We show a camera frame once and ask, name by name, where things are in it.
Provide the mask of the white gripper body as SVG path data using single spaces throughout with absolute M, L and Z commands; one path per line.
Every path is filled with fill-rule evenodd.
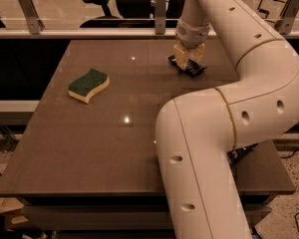
M 175 35 L 186 49 L 194 49 L 200 46 L 207 38 L 210 24 L 204 23 L 202 26 L 193 26 L 186 23 L 182 18 L 178 19 Z

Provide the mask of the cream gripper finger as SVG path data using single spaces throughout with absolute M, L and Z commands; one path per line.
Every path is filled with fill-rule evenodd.
M 190 50 L 190 55 L 189 55 L 189 58 L 200 64 L 202 62 L 202 58 L 203 58 L 203 53 L 204 53 L 204 48 L 205 48 L 205 45 L 204 44 L 201 44 L 199 45 L 198 47 L 196 48 L 193 48 Z
M 184 71 L 188 62 L 188 51 L 180 44 L 173 46 L 176 64 Z

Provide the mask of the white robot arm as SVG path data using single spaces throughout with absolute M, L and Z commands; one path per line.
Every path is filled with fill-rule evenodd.
M 156 153 L 176 239 L 251 239 L 227 155 L 299 121 L 299 55 L 241 0 L 185 0 L 179 65 L 200 57 L 210 30 L 238 80 L 167 102 Z

